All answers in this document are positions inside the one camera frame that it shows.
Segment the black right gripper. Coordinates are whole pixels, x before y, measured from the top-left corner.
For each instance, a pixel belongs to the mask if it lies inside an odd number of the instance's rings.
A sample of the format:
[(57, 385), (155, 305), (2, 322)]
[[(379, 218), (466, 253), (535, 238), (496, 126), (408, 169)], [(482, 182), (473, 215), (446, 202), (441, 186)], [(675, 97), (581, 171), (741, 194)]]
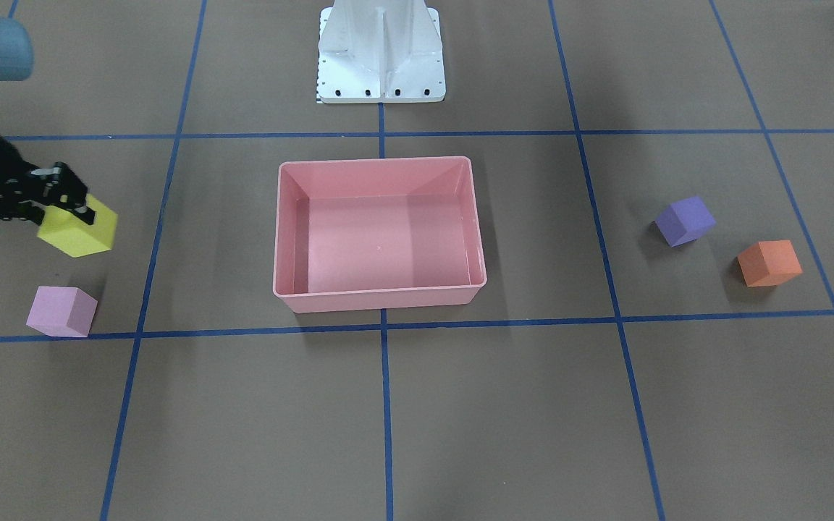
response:
[(32, 174), (36, 165), (24, 161), (16, 146), (0, 136), (0, 220), (30, 220), (45, 225), (94, 225), (88, 187), (67, 163), (44, 169), (44, 180)]

